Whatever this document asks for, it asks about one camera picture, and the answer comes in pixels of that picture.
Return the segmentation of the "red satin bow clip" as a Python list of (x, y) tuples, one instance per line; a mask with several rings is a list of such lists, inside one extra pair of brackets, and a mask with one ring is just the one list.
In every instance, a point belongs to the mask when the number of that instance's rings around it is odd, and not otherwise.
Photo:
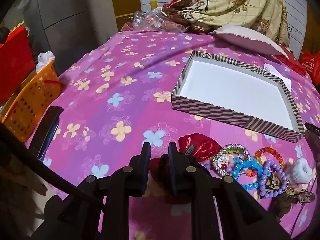
[[(214, 157), (222, 148), (214, 139), (200, 133), (180, 137), (178, 145), (180, 154), (187, 154), (198, 163)], [(169, 171), (168, 154), (150, 160), (150, 173), (154, 181), (160, 181), (161, 168)]]

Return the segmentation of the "white fluffy scrunchie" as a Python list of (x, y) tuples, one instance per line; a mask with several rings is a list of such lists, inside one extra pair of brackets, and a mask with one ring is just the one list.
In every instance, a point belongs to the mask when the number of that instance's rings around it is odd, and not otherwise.
[(285, 171), (290, 184), (307, 184), (312, 179), (312, 169), (305, 158), (297, 159)]

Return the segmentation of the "silver braided bangle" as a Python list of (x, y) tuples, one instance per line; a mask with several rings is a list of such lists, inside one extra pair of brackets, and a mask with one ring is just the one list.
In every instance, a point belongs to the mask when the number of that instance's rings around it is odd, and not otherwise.
[(233, 171), (236, 164), (251, 159), (247, 148), (240, 144), (228, 144), (209, 160), (213, 170), (221, 177)]

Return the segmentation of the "leopard print bow scrunchie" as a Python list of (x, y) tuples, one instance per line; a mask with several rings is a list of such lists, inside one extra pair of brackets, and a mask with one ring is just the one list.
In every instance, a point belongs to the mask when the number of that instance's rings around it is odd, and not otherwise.
[(305, 189), (299, 187), (285, 186), (283, 181), (278, 176), (270, 176), (266, 179), (265, 194), (261, 198), (271, 198), (271, 204), (268, 210), (276, 219), (281, 219), (285, 214), (288, 214), (296, 204), (309, 204), (316, 197)]

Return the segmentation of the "striped white tray box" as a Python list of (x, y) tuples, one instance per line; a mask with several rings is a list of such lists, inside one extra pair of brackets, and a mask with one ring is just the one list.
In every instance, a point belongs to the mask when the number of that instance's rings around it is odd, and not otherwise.
[(193, 51), (171, 95), (172, 109), (298, 142), (305, 128), (285, 82), (221, 55)]

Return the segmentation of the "red shopping bag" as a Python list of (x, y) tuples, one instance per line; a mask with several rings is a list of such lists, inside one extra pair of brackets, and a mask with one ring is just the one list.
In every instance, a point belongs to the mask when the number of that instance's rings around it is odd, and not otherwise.
[(319, 85), (320, 77), (320, 61), (319, 61), (319, 51), (313, 55), (308, 50), (304, 50), (300, 60), (300, 64), (305, 68), (305, 70), (310, 75), (314, 85)]

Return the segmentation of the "red fringed cushion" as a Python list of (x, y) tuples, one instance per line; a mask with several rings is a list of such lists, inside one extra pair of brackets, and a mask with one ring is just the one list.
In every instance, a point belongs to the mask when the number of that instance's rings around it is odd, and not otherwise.
[(298, 60), (295, 58), (293, 53), (288, 50), (285, 46), (282, 44), (279, 45), (280, 48), (284, 51), (285, 55), (275, 55), (275, 57), (285, 64), (287, 67), (289, 67), (292, 71), (296, 72), (297, 74), (301, 76), (306, 76), (307, 72), (304, 69), (304, 67), (298, 62)]

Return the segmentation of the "pink floral bedspread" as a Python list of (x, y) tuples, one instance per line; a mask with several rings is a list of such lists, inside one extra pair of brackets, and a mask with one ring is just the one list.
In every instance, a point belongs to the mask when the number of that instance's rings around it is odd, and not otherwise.
[(319, 94), (310, 77), (302, 77), (272, 57), (230, 45), (208, 35), (126, 31), (91, 51), (65, 71), (59, 126), (44, 165), (73, 184), (87, 176), (111, 175), (151, 145), (160, 157), (168, 144), (201, 133), (220, 145), (244, 145), (251, 154), (272, 147), (288, 163), (316, 162), (305, 139), (298, 143), (207, 118), (175, 111), (171, 93), (193, 51), (233, 58), (263, 68), (271, 64), (292, 81), (292, 96), (304, 121), (319, 124)]

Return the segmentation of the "white folded paper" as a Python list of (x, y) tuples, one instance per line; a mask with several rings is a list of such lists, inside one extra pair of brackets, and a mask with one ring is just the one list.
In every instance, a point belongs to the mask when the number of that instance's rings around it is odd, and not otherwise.
[(291, 80), (285, 76), (283, 76), (280, 72), (278, 72), (278, 70), (272, 66), (271, 64), (264, 64), (264, 70), (268, 71), (269, 73), (271, 73), (272, 75), (280, 78), (286, 85), (287, 89), (291, 92)]

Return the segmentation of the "black chair back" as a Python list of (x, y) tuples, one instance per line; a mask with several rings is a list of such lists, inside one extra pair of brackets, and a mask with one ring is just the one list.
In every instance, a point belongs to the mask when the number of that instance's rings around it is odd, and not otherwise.
[(50, 106), (41, 119), (29, 145), (29, 151), (40, 161), (43, 161), (47, 149), (60, 123), (63, 108)]

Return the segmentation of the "white pillow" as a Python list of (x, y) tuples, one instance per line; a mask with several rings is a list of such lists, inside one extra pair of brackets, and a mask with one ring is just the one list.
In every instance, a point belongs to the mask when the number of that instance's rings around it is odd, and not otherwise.
[(233, 45), (265, 55), (283, 55), (289, 59), (285, 51), (269, 37), (253, 29), (227, 24), (209, 33)]

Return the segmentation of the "orange plastic basket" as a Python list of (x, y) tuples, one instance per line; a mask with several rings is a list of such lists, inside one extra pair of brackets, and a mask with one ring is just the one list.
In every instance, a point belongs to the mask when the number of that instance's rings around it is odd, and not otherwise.
[(65, 84), (58, 80), (54, 60), (50, 61), (8, 101), (1, 123), (20, 141), (26, 142), (47, 107), (61, 94)]

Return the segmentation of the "white plastic bag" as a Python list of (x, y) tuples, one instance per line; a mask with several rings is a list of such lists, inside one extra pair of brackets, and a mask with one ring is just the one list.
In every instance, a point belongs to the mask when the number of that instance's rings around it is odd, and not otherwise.
[(35, 67), (36, 73), (39, 73), (48, 63), (55, 59), (51, 51), (40, 53), (37, 57), (37, 65)]

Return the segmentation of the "clear plastic bag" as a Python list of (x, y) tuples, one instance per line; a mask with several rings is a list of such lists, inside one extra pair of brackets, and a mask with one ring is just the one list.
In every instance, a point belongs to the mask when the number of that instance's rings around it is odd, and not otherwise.
[(188, 27), (168, 18), (159, 8), (150, 12), (136, 12), (132, 20), (135, 30), (165, 31), (168, 33), (185, 33)]

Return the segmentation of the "grey refrigerator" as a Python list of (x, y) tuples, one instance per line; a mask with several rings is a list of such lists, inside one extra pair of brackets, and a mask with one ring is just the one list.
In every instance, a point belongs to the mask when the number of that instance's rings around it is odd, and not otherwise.
[(58, 75), (118, 31), (112, 0), (29, 0), (23, 16), (34, 55), (51, 51)]

